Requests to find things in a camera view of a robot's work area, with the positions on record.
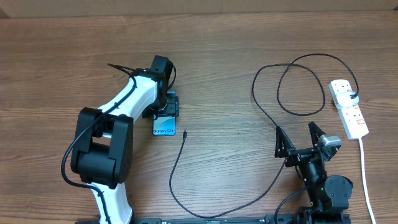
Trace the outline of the blue Samsung smartphone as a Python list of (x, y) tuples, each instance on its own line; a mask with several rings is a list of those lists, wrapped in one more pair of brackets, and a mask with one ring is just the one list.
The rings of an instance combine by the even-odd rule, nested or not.
[[(176, 95), (174, 91), (168, 91), (167, 95)], [(176, 118), (162, 117), (153, 120), (152, 133), (154, 136), (174, 136), (176, 134)]]

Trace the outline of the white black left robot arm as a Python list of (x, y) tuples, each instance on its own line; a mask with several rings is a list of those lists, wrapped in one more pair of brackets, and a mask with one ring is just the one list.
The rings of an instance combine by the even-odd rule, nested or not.
[(128, 75), (127, 85), (99, 108), (80, 111), (61, 173), (66, 183), (93, 192), (100, 212), (97, 223), (134, 223), (125, 186), (132, 166), (133, 126), (138, 118), (149, 119), (154, 136), (175, 135), (179, 102), (171, 87), (177, 72), (160, 55), (149, 68), (115, 68)]

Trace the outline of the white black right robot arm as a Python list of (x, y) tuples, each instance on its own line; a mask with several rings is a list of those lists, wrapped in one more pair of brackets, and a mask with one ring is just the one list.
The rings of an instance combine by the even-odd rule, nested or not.
[[(296, 149), (281, 126), (276, 127), (275, 157), (284, 158), (286, 167), (294, 167), (303, 181), (303, 188), (292, 193), (278, 205), (272, 223), (350, 223), (349, 199), (353, 183), (342, 175), (328, 175), (325, 163), (341, 147), (341, 139), (322, 131), (314, 122), (308, 124), (312, 147)], [(281, 215), (280, 209), (290, 199), (308, 193), (309, 207), (300, 207), (297, 213)]]

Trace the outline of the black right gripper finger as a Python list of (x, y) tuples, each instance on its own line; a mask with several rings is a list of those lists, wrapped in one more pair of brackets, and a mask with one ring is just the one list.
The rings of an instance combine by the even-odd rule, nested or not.
[(281, 126), (276, 127), (275, 157), (287, 157), (295, 146)]
[(315, 146), (322, 135), (325, 134), (323, 130), (321, 130), (315, 122), (311, 121), (308, 124), (310, 130), (310, 136), (312, 140), (313, 146)]

